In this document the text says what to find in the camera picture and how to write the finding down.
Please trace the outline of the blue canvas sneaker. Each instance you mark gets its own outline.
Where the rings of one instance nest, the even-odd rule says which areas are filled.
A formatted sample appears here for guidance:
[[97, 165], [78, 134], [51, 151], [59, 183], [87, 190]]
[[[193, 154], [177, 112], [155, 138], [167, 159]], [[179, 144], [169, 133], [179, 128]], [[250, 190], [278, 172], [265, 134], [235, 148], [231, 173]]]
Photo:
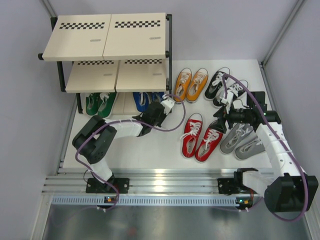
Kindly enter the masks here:
[[136, 109], [141, 113], [145, 112], [152, 101], [150, 93], [133, 92], [132, 95], [136, 105]]
[[152, 102], [162, 102], [164, 100], [165, 92], [152, 92], [151, 93], [151, 100]]

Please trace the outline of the green canvas sneaker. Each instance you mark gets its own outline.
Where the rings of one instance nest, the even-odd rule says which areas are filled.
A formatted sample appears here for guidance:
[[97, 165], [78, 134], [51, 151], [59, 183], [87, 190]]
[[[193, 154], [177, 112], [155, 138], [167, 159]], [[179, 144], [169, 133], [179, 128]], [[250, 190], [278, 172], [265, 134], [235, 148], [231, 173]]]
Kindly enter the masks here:
[[117, 92], [102, 92], [99, 94], [100, 106], [98, 108], [98, 115], [102, 118], [108, 118], [112, 113], [115, 101], [117, 99]]
[[85, 112], [93, 116], [98, 112], [100, 104], [100, 94], [97, 92], [87, 93], [85, 96]]

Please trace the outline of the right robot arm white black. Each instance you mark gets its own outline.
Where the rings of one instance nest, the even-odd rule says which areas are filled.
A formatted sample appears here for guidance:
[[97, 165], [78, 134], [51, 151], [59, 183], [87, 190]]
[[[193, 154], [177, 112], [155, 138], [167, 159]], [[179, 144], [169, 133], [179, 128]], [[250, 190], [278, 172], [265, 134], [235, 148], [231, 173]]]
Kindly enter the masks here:
[[271, 213], [307, 212], [319, 182], [314, 175], [307, 175], [295, 160], [278, 113], [267, 108], [265, 92], [250, 92], [247, 108], [235, 108], [233, 96], [229, 92], [214, 114], [216, 130], [226, 133], [234, 124], [250, 125], [265, 149], [274, 177], [270, 180], [256, 168], [239, 168], [233, 174], [235, 190], [245, 193], [251, 189], [261, 195]]

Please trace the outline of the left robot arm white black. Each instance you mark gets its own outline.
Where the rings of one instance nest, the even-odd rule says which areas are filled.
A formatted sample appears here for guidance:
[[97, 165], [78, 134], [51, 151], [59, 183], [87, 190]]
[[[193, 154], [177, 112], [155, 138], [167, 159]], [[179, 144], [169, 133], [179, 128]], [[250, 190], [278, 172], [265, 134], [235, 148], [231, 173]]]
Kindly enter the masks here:
[[126, 137], [142, 137], [152, 128], [161, 127], [172, 111], [174, 101], [169, 98], [152, 102], [147, 110], [130, 119], [106, 121], [93, 116], [72, 140], [76, 160], [83, 164], [92, 177], [87, 180], [87, 194], [127, 193], [127, 178], [116, 178], [107, 164], [105, 155], [113, 140]]

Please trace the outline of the red canvas sneaker right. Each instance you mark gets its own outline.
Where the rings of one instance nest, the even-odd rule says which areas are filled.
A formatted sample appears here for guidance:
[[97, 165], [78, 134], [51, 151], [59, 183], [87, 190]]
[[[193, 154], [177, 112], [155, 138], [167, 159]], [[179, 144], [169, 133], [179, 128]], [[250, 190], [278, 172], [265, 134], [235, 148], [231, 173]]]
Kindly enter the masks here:
[[216, 130], [218, 120], [213, 121], [206, 129], [203, 139], [195, 152], [195, 159], [199, 163], [207, 161], [212, 152], [216, 149], [223, 138], [223, 133]]

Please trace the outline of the red canvas sneaker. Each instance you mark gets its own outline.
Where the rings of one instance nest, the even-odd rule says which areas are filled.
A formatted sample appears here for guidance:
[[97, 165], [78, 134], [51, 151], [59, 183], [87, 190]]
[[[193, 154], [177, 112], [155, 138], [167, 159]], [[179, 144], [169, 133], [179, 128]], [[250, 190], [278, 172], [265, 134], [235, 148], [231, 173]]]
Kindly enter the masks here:
[[223, 138], [223, 133], [216, 130], [218, 120], [213, 121], [206, 129], [203, 139], [195, 152], [195, 159], [199, 163], [207, 161], [212, 152], [216, 149]]
[[186, 121], [182, 140], [181, 153], [184, 158], [190, 159], [195, 155], [197, 143], [203, 128], [203, 117], [200, 113], [193, 113]]

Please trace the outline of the grey canvas sneaker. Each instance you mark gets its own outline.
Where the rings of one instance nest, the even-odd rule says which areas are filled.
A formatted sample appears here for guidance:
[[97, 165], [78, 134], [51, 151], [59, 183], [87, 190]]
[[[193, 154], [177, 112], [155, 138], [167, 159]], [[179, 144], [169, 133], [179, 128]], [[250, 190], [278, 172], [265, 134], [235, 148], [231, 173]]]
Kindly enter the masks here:
[[238, 144], [253, 132], [253, 127], [248, 123], [237, 123], [221, 142], [219, 149], [225, 154], [231, 154]]
[[247, 160], [255, 155], [261, 154], [265, 152], [265, 147], [260, 140], [259, 137], [255, 137], [251, 139], [250, 141], [244, 143], [243, 145], [237, 147], [235, 149], [235, 157], [240, 160], [244, 161]]

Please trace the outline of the red canvas sneaker left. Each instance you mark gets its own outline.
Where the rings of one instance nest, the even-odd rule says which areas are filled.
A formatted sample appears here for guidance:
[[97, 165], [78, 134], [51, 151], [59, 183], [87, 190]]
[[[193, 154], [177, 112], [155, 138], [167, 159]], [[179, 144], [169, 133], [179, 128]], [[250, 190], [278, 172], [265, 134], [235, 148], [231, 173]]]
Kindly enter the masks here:
[[203, 128], [203, 117], [200, 113], [193, 113], [186, 121], [182, 140], [181, 153], [184, 158], [190, 159], [195, 155], [197, 143]]

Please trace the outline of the black canvas sneaker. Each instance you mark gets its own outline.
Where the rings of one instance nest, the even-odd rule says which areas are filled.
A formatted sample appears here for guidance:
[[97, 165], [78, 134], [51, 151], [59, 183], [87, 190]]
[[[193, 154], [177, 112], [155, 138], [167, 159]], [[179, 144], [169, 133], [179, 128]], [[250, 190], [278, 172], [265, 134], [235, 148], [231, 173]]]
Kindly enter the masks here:
[[229, 67], [221, 67], [218, 69], [213, 77], [211, 78], [205, 92], [204, 92], [204, 97], [208, 101], [212, 101], [214, 98], [217, 97], [217, 94], [221, 87], [223, 86], [222, 83], [222, 77], [224, 74], [230, 74], [231, 70]]
[[[230, 85], [227, 88], [227, 92], [229, 93], [233, 93], [233, 98], [232, 100], [235, 101], [237, 99], [239, 99], [246, 91], [244, 90], [244, 88], [239, 85], [238, 83], [233, 83], [232, 85]], [[217, 96], [213, 99], [213, 105], [216, 108], [222, 107], [223, 103], [221, 102], [222, 97], [225, 95], [225, 90], [222, 89], [222, 91], [220, 93], [217, 94]]]

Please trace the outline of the black canvas sneaker right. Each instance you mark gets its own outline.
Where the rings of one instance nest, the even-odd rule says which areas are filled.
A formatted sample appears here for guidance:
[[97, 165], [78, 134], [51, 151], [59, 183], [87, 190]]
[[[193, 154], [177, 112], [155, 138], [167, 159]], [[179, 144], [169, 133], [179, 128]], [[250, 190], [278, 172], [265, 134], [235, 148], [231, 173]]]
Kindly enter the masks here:
[[[232, 100], [235, 101], [237, 99], [239, 99], [246, 91], [244, 90], [244, 88], [239, 85], [238, 83], [233, 83], [232, 85], [230, 85], [227, 88], [227, 92], [229, 93], [233, 93], [233, 98]], [[217, 94], [217, 96], [213, 99], [213, 105], [216, 108], [222, 107], [223, 103], [221, 102], [222, 97], [225, 95], [225, 90], [222, 89], [222, 91], [220, 93]]]

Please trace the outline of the grey canvas sneaker right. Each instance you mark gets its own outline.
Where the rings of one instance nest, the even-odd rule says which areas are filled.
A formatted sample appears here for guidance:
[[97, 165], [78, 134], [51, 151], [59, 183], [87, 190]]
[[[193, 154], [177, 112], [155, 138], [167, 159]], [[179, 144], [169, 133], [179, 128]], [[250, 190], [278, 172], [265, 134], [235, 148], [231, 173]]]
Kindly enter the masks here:
[[265, 147], [260, 140], [259, 137], [255, 137], [251, 139], [250, 141], [244, 143], [243, 145], [237, 147], [235, 149], [235, 157], [240, 160], [244, 161], [247, 160], [255, 155], [261, 154], [265, 152]]

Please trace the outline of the orange canvas sneaker right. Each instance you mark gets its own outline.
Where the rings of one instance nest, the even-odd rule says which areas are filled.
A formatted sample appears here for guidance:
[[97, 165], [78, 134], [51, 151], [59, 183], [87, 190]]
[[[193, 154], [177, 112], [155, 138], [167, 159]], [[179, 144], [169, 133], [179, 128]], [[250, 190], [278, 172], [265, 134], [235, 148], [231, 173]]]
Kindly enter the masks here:
[[186, 94], [186, 100], [189, 103], [195, 103], [198, 100], [202, 90], [207, 84], [208, 78], [209, 73], [205, 68], [200, 68], [194, 74]]

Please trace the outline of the orange canvas sneaker left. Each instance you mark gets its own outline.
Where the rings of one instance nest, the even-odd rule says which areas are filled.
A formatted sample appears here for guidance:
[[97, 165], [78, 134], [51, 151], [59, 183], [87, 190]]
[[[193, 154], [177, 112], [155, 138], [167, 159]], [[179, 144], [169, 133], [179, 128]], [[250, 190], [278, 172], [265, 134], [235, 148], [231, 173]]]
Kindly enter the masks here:
[[192, 71], [190, 68], [186, 67], [180, 71], [176, 79], [174, 87], [174, 97], [176, 103], [183, 102], [186, 98], [189, 84], [192, 80]]

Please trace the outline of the beige shoe shelf black frame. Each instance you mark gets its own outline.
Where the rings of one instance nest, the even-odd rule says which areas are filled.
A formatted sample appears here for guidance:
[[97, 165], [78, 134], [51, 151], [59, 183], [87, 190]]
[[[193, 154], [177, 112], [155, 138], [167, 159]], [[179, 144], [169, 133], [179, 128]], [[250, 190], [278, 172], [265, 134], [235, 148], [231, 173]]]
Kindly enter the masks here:
[[171, 92], [173, 17], [164, 12], [60, 15], [39, 60], [57, 64], [62, 92]]

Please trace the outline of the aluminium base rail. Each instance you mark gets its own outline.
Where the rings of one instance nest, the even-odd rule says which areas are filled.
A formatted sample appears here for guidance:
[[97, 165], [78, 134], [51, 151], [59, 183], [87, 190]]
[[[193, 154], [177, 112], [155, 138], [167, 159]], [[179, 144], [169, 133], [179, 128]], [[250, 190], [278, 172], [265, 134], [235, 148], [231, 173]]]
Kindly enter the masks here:
[[[115, 177], [128, 178], [131, 196], [217, 195], [218, 179], [231, 178], [235, 168], [222, 169], [120, 169]], [[62, 168], [45, 178], [43, 195], [84, 195], [85, 179], [91, 174], [80, 168]]]

